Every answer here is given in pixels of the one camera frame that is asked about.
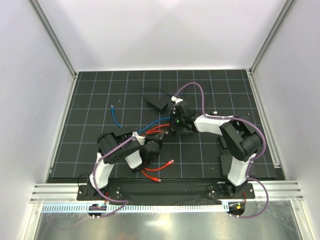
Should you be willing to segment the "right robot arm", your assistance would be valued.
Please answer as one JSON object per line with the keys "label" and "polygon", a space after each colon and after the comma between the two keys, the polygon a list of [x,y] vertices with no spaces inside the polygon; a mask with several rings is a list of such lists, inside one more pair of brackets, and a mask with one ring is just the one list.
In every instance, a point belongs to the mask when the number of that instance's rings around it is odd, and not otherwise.
{"label": "right robot arm", "polygon": [[264,134],[251,122],[236,116],[215,116],[191,109],[187,101],[172,97],[170,130],[182,132],[209,133],[223,138],[232,156],[227,174],[225,192],[230,198],[237,198],[244,191],[249,180],[253,162],[266,151]]}

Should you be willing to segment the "black network switch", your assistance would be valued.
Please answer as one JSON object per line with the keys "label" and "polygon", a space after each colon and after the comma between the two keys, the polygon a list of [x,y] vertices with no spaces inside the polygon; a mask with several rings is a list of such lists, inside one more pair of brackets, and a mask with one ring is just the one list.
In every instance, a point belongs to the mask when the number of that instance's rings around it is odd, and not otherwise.
{"label": "black network switch", "polygon": [[186,125],[183,123],[181,116],[177,114],[175,110],[169,113],[169,131],[174,136],[191,134],[192,131],[188,130]]}

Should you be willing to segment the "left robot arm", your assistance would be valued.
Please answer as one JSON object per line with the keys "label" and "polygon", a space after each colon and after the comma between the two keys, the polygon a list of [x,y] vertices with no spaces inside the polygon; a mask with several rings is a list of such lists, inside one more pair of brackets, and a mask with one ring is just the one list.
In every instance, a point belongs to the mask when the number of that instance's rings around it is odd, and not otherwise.
{"label": "left robot arm", "polygon": [[147,169],[159,156],[167,134],[165,130],[153,130],[139,135],[129,129],[102,133],[97,138],[96,163],[83,194],[94,200],[103,199],[113,167],[120,161],[125,161],[134,173]]}

